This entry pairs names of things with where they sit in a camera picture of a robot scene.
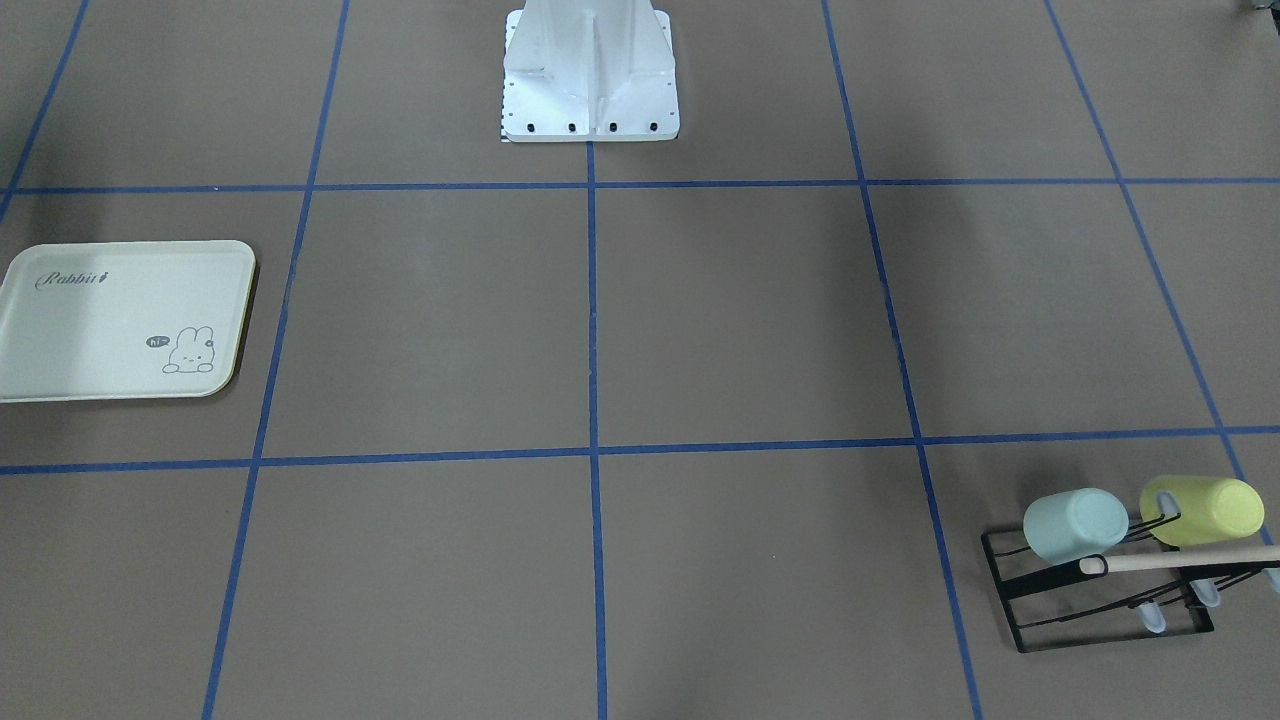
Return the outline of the pale green cup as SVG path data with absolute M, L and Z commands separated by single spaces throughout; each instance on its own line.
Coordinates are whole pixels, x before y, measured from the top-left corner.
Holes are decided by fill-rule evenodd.
M 1129 525 L 1124 503 L 1092 487 L 1041 497 L 1023 514 L 1030 551 L 1050 565 L 1103 553 L 1126 536 Z

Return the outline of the cream rabbit tray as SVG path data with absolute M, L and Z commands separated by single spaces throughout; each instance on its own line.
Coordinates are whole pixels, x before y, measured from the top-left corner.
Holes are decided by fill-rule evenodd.
M 236 372 L 256 270 L 238 240 L 20 251 L 3 279 L 3 402 L 215 395 Z

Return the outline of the yellow cup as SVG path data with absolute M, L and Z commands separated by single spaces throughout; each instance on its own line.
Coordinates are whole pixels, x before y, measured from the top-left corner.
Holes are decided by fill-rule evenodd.
M 1230 477 L 1161 475 L 1139 500 L 1143 521 L 1162 514 L 1158 496 L 1174 497 L 1180 518 L 1152 530 L 1164 544 L 1185 548 L 1253 536 L 1265 521 L 1265 503 L 1249 484 Z

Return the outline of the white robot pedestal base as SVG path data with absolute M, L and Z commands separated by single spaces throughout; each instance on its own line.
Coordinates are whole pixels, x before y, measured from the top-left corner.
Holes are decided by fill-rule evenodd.
M 504 23 L 500 137 L 660 142 L 681 113 L 669 14 L 649 1 L 527 1 Z

